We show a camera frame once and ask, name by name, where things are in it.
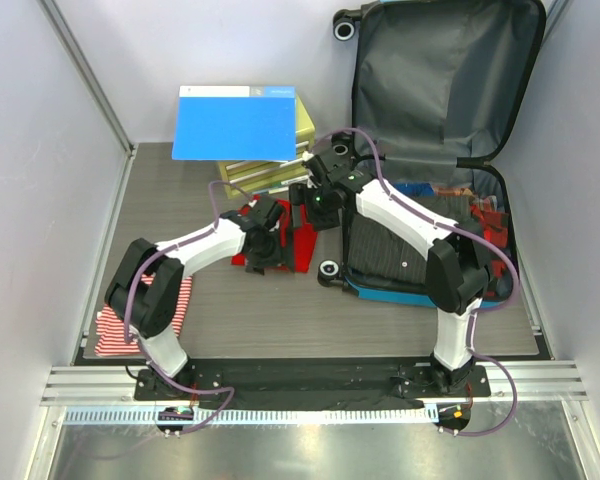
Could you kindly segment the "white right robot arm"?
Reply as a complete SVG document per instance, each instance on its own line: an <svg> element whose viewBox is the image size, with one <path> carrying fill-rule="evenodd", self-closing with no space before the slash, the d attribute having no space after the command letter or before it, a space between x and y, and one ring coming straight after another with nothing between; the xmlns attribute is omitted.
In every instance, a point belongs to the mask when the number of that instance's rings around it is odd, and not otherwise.
<svg viewBox="0 0 600 480"><path fill-rule="evenodd" d="M355 168L332 151L305 152L299 163L308 172L309 184L301 188L300 198L312 223L353 211L404 240L425 261L425 292L437 308L431 383L442 395L456 394L475 364L468 340L470 316L482 306L492 279L480 225L459 225L433 213L391 186L378 171Z"/></svg>

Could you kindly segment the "brown plaid shirt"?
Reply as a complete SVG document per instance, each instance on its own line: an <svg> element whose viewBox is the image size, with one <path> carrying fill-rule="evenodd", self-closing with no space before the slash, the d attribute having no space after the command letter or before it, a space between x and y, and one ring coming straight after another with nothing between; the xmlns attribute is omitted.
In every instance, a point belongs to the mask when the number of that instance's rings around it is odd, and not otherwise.
<svg viewBox="0 0 600 480"><path fill-rule="evenodd" d="M485 212L498 211L498 199L496 195L480 197L469 187L433 187L433 192L441 196L464 196L469 198L471 207Z"/></svg>

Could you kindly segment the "red black checked shirt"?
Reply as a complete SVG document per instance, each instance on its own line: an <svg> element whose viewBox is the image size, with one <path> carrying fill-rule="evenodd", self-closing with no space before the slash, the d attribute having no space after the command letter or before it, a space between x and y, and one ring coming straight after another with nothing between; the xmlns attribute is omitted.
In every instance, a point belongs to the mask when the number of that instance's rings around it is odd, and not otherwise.
<svg viewBox="0 0 600 480"><path fill-rule="evenodd" d="M470 210L482 226L484 238L501 251L505 251L509 240L509 215L491 208L483 209L478 205L472 205Z"/></svg>

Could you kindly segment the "dark pinstriped shirt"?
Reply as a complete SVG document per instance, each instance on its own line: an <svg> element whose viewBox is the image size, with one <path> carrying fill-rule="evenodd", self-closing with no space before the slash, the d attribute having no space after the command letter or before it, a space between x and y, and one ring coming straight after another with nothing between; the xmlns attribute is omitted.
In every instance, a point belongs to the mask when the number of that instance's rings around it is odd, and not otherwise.
<svg viewBox="0 0 600 480"><path fill-rule="evenodd" d="M456 223L472 220L468 197L426 196L412 197L412 200ZM425 282L425 258L378 222L358 214L350 225L348 266L361 274L401 283L423 285Z"/></svg>

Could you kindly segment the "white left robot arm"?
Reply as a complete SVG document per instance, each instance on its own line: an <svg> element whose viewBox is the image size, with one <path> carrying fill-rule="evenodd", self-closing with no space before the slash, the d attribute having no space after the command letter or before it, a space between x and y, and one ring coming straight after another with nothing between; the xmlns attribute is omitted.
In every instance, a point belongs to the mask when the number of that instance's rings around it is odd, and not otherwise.
<svg viewBox="0 0 600 480"><path fill-rule="evenodd" d="M104 295L105 304L123 323L127 340L159 376L157 386L178 400L191 391L189 356L172 325L182 282L213 263L242 255L249 273L263 274L293 258L283 244L286 208L264 195L242 210L220 214L210 225L167 242L134 240L127 248Z"/></svg>

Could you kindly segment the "blue plaid shirt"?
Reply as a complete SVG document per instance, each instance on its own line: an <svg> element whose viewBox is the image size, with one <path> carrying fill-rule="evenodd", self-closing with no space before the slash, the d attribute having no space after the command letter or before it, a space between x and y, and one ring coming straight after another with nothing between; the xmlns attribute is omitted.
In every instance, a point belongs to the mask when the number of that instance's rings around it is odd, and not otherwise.
<svg viewBox="0 0 600 480"><path fill-rule="evenodd" d="M435 196L434 188L429 183L396 183L394 188L407 197Z"/></svg>

